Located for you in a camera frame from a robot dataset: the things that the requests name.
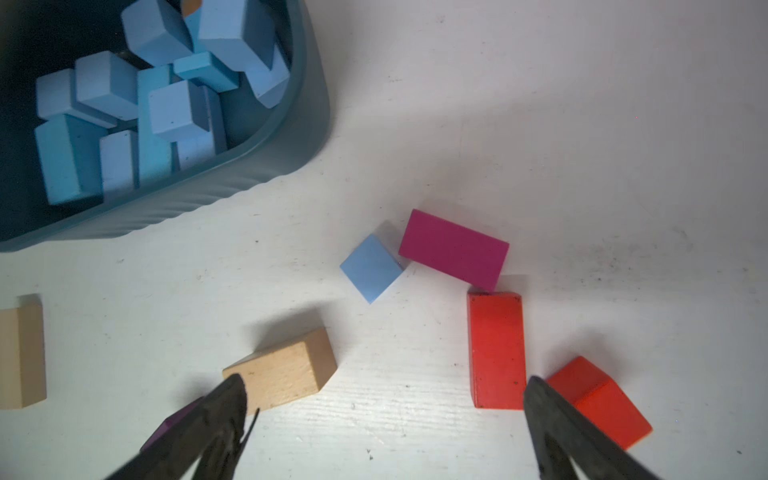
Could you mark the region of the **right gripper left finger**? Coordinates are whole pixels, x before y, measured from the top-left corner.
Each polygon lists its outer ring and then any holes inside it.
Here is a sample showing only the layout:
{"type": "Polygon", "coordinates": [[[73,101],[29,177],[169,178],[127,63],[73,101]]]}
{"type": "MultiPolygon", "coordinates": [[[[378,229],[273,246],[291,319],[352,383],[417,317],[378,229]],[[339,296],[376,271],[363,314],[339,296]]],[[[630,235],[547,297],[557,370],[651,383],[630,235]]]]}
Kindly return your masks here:
{"type": "Polygon", "coordinates": [[[256,424],[246,416],[245,382],[233,374],[110,478],[180,479],[196,465],[195,479],[231,479],[256,424]]]}

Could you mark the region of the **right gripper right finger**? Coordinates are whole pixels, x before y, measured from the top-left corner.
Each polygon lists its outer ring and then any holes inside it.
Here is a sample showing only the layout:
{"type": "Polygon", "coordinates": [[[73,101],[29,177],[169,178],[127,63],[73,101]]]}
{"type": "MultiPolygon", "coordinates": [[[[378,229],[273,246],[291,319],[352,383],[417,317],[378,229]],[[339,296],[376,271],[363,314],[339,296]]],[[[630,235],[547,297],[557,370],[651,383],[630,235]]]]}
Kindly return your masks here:
{"type": "Polygon", "coordinates": [[[524,413],[542,479],[652,480],[651,471],[622,450],[538,376],[528,380],[524,413]]]}

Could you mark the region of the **small blue cube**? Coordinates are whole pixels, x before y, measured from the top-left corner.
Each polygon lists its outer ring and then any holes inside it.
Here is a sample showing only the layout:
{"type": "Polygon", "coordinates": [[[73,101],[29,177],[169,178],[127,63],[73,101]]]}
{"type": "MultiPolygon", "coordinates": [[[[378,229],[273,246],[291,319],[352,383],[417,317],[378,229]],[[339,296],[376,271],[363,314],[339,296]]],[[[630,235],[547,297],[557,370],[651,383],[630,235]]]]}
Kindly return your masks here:
{"type": "Polygon", "coordinates": [[[369,235],[340,268],[369,304],[403,273],[402,266],[374,234],[369,235]]]}

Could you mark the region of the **light blue block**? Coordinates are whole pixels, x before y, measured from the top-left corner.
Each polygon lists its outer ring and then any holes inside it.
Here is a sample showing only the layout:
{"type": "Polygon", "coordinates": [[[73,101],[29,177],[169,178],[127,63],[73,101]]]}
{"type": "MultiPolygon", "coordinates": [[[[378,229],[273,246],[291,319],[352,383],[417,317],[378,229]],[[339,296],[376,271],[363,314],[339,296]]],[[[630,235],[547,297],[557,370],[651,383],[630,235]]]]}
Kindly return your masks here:
{"type": "Polygon", "coordinates": [[[40,76],[35,82],[37,116],[50,120],[69,115],[103,128],[117,126],[117,119],[77,100],[75,71],[71,68],[40,76]]]}

